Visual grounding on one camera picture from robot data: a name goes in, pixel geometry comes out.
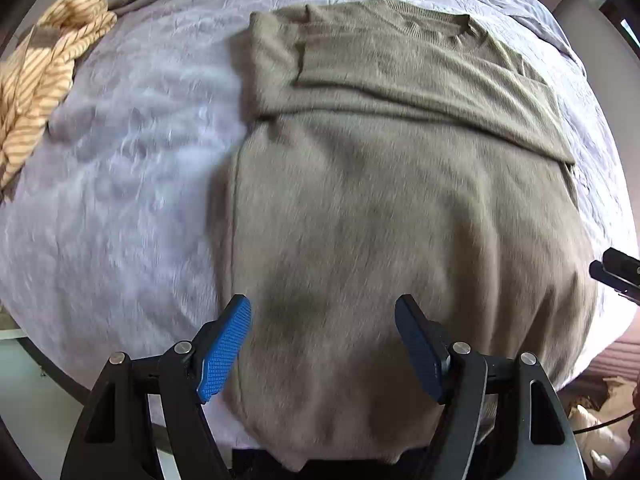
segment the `bed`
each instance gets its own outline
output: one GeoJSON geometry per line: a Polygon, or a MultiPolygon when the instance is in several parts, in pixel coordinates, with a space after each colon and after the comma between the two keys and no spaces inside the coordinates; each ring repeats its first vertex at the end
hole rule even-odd
{"type": "MultiPolygon", "coordinates": [[[[67,99],[0,206],[0,298],[61,370],[91,387],[107,356],[158,354],[220,309],[225,156],[246,135],[240,34],[254,10],[354,0],[110,0],[114,29],[80,63],[67,99]]],[[[584,67],[536,0],[406,0],[469,13],[554,88],[577,164],[594,258],[638,256],[626,183],[584,67]]],[[[618,338],[635,306],[598,289],[571,377],[618,338]]],[[[152,419],[162,424],[158,399],[152,419]]],[[[258,447],[215,397],[222,446],[258,447]]]]}

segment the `yellow striped fabric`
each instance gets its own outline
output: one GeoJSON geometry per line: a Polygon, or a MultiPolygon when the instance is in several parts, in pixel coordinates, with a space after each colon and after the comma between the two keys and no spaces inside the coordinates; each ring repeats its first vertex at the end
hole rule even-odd
{"type": "Polygon", "coordinates": [[[74,60],[115,22],[106,0],[57,0],[0,64],[0,192],[71,89],[74,60]]]}

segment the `silver bolt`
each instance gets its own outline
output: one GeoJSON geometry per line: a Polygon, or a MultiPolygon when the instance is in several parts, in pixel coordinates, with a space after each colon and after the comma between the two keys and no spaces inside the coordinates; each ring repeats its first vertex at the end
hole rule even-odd
{"type": "Polygon", "coordinates": [[[109,362],[112,365],[121,365],[124,362],[124,354],[122,352],[114,352],[109,356],[109,362]]]}
{"type": "Polygon", "coordinates": [[[530,352],[524,352],[520,355],[520,360],[526,365],[536,364],[536,356],[530,352]]]}
{"type": "Polygon", "coordinates": [[[177,354],[188,354],[191,352],[191,343],[188,341],[180,341],[175,344],[174,351],[177,354]]]}
{"type": "Polygon", "coordinates": [[[458,341],[456,343],[453,343],[453,351],[456,354],[466,355],[471,352],[471,346],[469,346],[464,341],[458,341]]]}

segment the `blue gripper pad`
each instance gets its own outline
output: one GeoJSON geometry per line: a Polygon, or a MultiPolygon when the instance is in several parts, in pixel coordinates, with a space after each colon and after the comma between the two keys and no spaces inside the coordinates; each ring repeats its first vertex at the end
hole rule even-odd
{"type": "Polygon", "coordinates": [[[198,353],[202,359],[200,382],[196,391],[203,404],[218,393],[225,384],[231,365],[236,360],[242,342],[249,331],[251,303],[246,297],[236,294],[218,320],[211,323],[211,330],[202,342],[204,351],[196,351],[196,359],[198,359],[198,353]]]}
{"type": "Polygon", "coordinates": [[[441,402],[444,397],[442,377],[447,373],[449,353],[440,340],[439,325],[424,317],[409,294],[400,296],[396,301],[395,318],[396,328],[409,352],[409,361],[422,389],[441,402]]]}

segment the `wire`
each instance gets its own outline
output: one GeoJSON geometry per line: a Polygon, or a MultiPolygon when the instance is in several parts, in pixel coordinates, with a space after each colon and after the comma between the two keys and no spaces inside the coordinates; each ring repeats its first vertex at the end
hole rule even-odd
{"type": "Polygon", "coordinates": [[[611,424],[615,424],[616,422],[620,422],[624,418],[627,418],[628,416],[631,416],[634,413],[637,413],[638,411],[639,410],[631,410],[630,412],[625,413],[625,415],[622,415],[622,416],[619,416],[617,418],[614,418],[613,420],[610,420],[609,422],[603,422],[602,424],[596,424],[595,426],[591,426],[590,428],[584,428],[583,430],[574,431],[574,435],[577,435],[577,434],[580,434],[580,433],[587,433],[588,431],[599,430],[600,428],[604,428],[605,426],[610,426],[611,424]]]}

